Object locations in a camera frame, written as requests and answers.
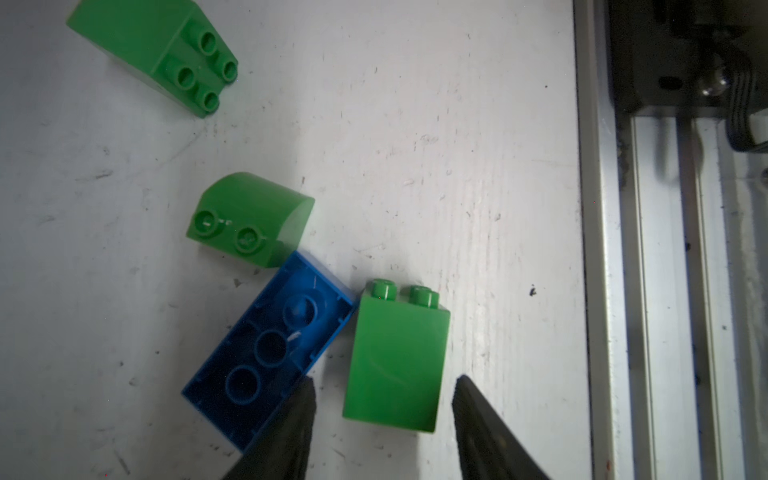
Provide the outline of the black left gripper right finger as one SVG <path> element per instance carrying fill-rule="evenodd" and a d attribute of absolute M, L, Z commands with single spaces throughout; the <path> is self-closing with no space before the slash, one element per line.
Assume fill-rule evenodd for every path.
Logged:
<path fill-rule="evenodd" d="M 464 480 L 548 479 L 467 375 L 457 379 L 452 409 Z"/>

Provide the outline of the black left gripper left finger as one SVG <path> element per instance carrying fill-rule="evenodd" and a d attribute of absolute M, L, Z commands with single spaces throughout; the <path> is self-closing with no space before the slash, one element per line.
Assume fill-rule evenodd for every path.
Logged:
<path fill-rule="evenodd" d="M 224 479 L 305 479 L 317 409 L 311 377 L 304 377 Z"/>

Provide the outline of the blue lego front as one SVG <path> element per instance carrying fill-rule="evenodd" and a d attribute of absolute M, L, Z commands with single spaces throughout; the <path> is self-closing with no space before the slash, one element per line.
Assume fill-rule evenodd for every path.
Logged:
<path fill-rule="evenodd" d="M 182 391 L 239 451 L 264 432 L 348 323 L 351 290 L 292 253 Z"/>

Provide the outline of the green lego small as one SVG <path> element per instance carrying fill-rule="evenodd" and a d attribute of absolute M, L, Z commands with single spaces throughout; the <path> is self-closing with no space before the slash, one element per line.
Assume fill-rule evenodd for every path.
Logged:
<path fill-rule="evenodd" d="M 259 177 L 225 176 L 201 195 L 186 236 L 262 268 L 298 248 L 315 199 Z"/>

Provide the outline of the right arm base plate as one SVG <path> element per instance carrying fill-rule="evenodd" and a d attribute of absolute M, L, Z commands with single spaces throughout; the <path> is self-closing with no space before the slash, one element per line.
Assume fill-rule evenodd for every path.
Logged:
<path fill-rule="evenodd" d="M 611 89 L 617 110 L 637 116 L 724 117 L 720 41 L 746 53 L 756 76 L 750 110 L 767 107 L 764 1 L 610 1 Z"/>

